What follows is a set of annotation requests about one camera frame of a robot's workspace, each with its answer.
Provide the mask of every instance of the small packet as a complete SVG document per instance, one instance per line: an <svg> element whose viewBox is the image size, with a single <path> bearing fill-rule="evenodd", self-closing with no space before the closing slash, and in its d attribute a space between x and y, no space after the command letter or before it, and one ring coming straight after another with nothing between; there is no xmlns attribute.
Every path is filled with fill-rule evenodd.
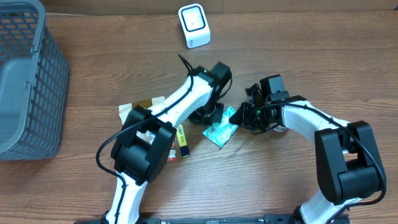
<svg viewBox="0 0 398 224"><path fill-rule="evenodd" d="M175 161L175 143L173 142L172 148L170 149L169 156L167 157L167 161Z"/></svg>
<svg viewBox="0 0 398 224"><path fill-rule="evenodd" d="M229 123L229 118L232 117L235 112L236 111L232 106L228 107L223 113L221 123L210 126L203 132L203 134L217 146L223 147L238 128L238 125Z"/></svg>

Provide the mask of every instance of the green snack packet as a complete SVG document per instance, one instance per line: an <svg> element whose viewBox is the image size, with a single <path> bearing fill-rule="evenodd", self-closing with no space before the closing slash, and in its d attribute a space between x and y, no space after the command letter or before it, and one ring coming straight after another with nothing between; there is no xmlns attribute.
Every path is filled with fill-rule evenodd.
<svg viewBox="0 0 398 224"><path fill-rule="evenodd" d="M230 139L232 134L238 128L238 125L229 123L229 118L235 114L232 106L228 107L223 113L223 118L220 124L214 124L206 129L203 134L208 137L217 146L223 147L224 144Z"/></svg>

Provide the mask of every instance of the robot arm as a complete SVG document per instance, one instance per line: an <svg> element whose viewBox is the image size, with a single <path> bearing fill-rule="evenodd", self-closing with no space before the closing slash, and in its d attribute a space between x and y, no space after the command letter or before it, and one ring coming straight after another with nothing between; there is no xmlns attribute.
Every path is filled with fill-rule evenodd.
<svg viewBox="0 0 398 224"><path fill-rule="evenodd" d="M364 121L350 123L333 118L301 96L289 97L280 75L267 77L260 84L261 88L255 84L246 89L251 102L242 103L230 122L252 132L293 129L315 144L320 190L296 208L289 224L330 222L346 205L382 190L377 167L383 176L385 174L370 125ZM373 160L345 129L354 133ZM356 153L358 158L345 161L344 153Z"/></svg>
<svg viewBox="0 0 398 224"><path fill-rule="evenodd" d="M221 62L211 71L198 67L188 74L185 83L165 101L148 110L140 106L131 110L122 129L144 119L151 118L152 121L136 129L132 128L116 140L111 157L115 159L114 168L126 181L126 189L122 197L123 183L118 179L111 210L102 218L103 223L116 224L116 217L118 224L137 222L145 187L163 169L174 141L175 128L187 118L196 124L220 122L223 105L217 103L217 99L230 79L229 67ZM188 94L173 106L187 91ZM168 112L156 116L166 108L170 108ZM142 133L154 137L152 144L139 137Z"/></svg>

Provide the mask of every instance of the wood grain surface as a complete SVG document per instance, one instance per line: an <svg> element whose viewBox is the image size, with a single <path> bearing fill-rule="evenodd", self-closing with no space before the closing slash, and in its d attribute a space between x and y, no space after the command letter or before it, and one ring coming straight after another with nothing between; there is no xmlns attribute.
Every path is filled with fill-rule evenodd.
<svg viewBox="0 0 398 224"><path fill-rule="evenodd" d="M206 13L393 10L397 0L41 0L47 12L84 15L176 14L199 3Z"/></svg>
<svg viewBox="0 0 398 224"><path fill-rule="evenodd" d="M238 108L244 88L281 74L291 95L373 128L387 174L379 204L353 208L352 223L398 219L398 12L273 12L208 15L211 43L188 50L177 16L48 17L72 77L60 153L0 163L0 223L73 223L99 218L116 179L96 166L100 144L118 131L118 105L169 96L193 66L231 67L222 99ZM292 213L318 188L314 146L294 131L253 136L238 129L219 149L185 123L191 156L168 162L141 212L161 218ZM101 159L113 166L110 147Z"/></svg>

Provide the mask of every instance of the gray plastic basket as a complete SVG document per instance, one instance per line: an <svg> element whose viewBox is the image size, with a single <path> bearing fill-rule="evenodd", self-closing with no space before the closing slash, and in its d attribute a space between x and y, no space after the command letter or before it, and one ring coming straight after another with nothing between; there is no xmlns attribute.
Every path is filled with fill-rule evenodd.
<svg viewBox="0 0 398 224"><path fill-rule="evenodd" d="M0 0L0 160L60 147L70 71L37 0Z"/></svg>

